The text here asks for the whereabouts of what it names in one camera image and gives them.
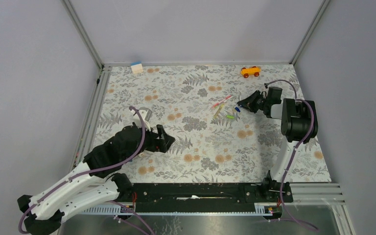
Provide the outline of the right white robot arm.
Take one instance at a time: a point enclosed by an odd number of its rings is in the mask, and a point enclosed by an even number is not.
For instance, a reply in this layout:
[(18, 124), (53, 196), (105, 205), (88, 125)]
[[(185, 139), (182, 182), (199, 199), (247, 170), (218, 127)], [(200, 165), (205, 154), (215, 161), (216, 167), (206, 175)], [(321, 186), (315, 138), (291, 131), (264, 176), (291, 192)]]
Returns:
[(269, 87), (268, 92), (255, 91), (237, 104), (252, 113), (261, 110), (267, 118), (281, 121), (283, 136), (275, 164), (246, 199), (256, 202), (292, 202), (290, 175), (305, 144), (318, 132), (315, 103), (312, 100), (281, 98), (282, 89)]

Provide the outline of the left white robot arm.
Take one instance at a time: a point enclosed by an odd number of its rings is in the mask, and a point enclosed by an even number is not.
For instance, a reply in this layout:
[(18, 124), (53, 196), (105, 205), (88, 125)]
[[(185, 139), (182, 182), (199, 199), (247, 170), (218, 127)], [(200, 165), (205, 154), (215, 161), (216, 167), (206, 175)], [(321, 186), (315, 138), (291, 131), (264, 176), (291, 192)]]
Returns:
[(174, 142), (160, 124), (156, 132), (135, 123), (124, 127), (96, 146), (56, 184), (35, 196), (19, 197), (17, 203), (23, 212), (19, 232), (49, 235), (82, 210), (106, 201), (134, 198), (132, 183), (118, 171), (144, 151), (166, 153)]

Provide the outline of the olive yellow marker pen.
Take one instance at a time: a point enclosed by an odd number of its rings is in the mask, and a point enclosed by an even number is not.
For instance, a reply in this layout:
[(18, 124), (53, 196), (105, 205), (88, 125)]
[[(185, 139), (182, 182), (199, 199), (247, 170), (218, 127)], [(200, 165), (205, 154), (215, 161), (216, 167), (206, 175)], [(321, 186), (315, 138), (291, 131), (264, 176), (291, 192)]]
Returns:
[(221, 110), (223, 109), (223, 107), (224, 107), (224, 104), (221, 104), (221, 105), (218, 106), (217, 111), (216, 111), (215, 114), (213, 115), (213, 119), (216, 119), (216, 118), (218, 117), (218, 115), (219, 115), (219, 113), (221, 112)]

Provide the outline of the pink marker pen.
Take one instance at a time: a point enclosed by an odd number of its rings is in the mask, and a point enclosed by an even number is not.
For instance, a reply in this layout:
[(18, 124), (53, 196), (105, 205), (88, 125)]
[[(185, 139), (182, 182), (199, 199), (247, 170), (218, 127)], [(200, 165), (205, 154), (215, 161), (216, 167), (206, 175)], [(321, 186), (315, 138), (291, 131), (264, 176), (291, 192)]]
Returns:
[(215, 108), (215, 107), (217, 107), (217, 106), (219, 106), (219, 105), (225, 103), (225, 102), (226, 102), (227, 100), (229, 100), (231, 97), (232, 97), (232, 95), (229, 95), (229, 96), (225, 97), (225, 98), (222, 99), (221, 101), (219, 101), (219, 102), (217, 102), (216, 104), (214, 104), (214, 105), (212, 106), (212, 108)]

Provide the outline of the orange toy car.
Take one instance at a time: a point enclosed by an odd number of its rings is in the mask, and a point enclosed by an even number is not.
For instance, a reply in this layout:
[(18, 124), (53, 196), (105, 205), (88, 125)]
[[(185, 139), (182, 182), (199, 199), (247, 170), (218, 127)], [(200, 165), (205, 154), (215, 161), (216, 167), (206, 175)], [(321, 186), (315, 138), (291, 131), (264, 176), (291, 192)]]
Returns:
[(261, 72), (261, 68), (259, 68), (257, 66), (253, 66), (253, 67), (250, 67), (250, 68), (243, 67), (240, 71), (240, 74), (244, 78), (248, 78), (250, 76), (258, 77), (260, 75), (260, 72)]

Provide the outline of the floral patterned table mat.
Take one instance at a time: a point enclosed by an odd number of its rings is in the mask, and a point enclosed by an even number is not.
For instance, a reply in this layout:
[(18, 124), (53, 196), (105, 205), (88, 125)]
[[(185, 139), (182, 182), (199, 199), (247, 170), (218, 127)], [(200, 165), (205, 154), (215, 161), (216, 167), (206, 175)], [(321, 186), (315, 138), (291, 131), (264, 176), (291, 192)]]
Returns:
[[(121, 172), (131, 182), (260, 182), (280, 151), (281, 122), (237, 102), (265, 83), (282, 88), (284, 98), (303, 94), (292, 65), (262, 65), (258, 77), (244, 78), (240, 71), (240, 65), (146, 66), (133, 74), (129, 67), (114, 67), (93, 145), (132, 123), (130, 106), (145, 107), (152, 111), (150, 124), (163, 125), (176, 140), (167, 153), (144, 151), (126, 163)], [(229, 95), (213, 119), (218, 106), (212, 106)]]

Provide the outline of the white block with blue top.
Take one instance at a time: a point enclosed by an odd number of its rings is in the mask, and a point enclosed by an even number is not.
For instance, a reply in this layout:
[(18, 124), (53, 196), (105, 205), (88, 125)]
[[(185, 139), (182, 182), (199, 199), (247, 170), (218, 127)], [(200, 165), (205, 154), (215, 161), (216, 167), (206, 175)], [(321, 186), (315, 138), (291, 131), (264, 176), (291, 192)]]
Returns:
[(144, 71), (142, 63), (141, 62), (133, 62), (131, 63), (131, 71), (133, 74), (142, 73)]

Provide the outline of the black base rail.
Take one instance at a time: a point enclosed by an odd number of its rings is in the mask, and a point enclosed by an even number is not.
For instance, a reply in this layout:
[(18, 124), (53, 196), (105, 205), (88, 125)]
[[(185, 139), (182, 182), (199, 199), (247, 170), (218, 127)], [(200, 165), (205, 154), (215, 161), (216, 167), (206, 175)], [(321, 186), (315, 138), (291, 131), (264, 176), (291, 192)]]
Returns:
[(142, 213), (255, 212), (255, 204), (292, 203), (289, 184), (283, 189), (258, 183), (135, 183), (116, 199)]

